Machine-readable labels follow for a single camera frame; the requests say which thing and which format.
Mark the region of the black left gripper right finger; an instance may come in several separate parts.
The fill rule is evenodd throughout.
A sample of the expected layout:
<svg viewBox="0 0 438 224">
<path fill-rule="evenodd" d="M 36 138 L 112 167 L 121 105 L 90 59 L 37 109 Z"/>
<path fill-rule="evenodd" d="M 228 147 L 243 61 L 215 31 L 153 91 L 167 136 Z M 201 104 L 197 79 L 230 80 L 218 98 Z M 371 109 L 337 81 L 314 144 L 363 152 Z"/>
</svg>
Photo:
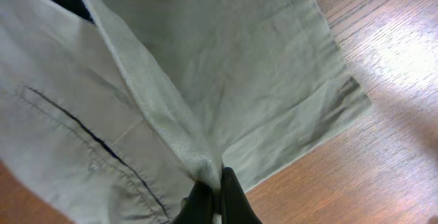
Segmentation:
<svg viewBox="0 0 438 224">
<path fill-rule="evenodd" d="M 230 167 L 222 170 L 220 209 L 222 224 L 262 224 Z"/>
</svg>

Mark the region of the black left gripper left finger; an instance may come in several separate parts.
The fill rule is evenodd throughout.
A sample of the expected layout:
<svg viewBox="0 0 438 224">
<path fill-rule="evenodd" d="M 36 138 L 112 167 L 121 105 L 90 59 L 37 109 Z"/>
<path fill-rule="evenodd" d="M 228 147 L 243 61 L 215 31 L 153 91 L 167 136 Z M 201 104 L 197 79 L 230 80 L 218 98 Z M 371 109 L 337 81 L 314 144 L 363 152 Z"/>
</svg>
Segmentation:
<svg viewBox="0 0 438 224">
<path fill-rule="evenodd" d="M 202 182 L 196 182 L 173 223 L 212 224 L 213 215 L 214 195 L 211 188 Z"/>
</svg>

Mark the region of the khaki green shorts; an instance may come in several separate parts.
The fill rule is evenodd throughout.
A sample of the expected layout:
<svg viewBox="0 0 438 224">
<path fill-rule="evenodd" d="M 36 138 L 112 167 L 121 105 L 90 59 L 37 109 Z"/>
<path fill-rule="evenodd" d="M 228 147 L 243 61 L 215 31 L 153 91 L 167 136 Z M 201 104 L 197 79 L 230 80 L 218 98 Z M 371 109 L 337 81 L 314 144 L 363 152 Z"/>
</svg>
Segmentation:
<svg viewBox="0 0 438 224">
<path fill-rule="evenodd" d="M 315 0 L 1 0 L 1 160 L 76 223 L 169 223 L 370 108 Z"/>
</svg>

